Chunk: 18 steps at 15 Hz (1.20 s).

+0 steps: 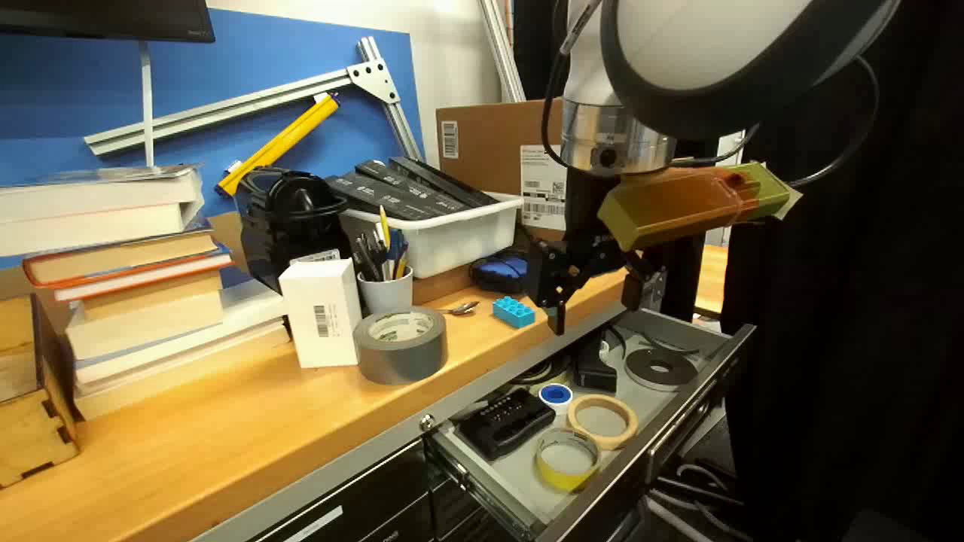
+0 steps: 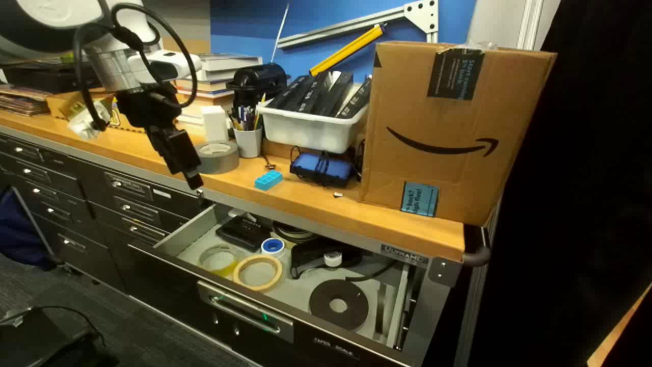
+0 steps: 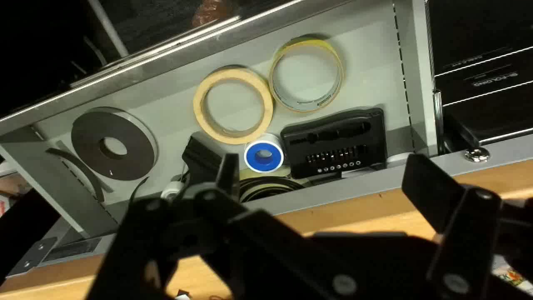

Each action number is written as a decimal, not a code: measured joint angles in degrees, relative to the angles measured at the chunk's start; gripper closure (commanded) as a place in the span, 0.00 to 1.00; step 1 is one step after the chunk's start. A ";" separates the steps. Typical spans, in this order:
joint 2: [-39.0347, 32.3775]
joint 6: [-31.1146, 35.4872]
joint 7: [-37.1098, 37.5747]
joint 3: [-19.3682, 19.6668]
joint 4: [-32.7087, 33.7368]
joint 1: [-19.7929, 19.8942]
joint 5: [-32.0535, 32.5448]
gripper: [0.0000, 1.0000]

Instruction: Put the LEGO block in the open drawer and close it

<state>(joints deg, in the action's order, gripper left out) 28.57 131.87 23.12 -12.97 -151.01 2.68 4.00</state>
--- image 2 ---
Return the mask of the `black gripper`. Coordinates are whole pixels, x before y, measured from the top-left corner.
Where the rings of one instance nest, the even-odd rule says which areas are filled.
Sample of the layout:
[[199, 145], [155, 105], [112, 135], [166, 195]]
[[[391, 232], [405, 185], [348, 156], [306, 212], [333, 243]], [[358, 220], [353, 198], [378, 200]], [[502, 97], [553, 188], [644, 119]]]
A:
[[190, 189], [202, 188], [201, 156], [190, 135], [176, 126], [176, 117], [181, 113], [176, 88], [172, 83], [145, 86], [139, 92], [118, 92], [116, 100], [129, 122], [147, 132], [170, 171], [181, 172]]

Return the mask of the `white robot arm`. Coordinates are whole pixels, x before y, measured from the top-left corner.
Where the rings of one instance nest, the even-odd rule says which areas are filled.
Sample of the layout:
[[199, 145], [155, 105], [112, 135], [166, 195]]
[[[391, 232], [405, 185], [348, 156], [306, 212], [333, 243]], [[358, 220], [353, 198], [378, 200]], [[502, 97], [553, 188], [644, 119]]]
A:
[[143, 127], [172, 172], [202, 185], [201, 156], [176, 117], [199, 92], [201, 59], [143, 0], [0, 0], [5, 63], [69, 53], [86, 117], [69, 127], [92, 138], [110, 124], [84, 80], [91, 60], [126, 119]]

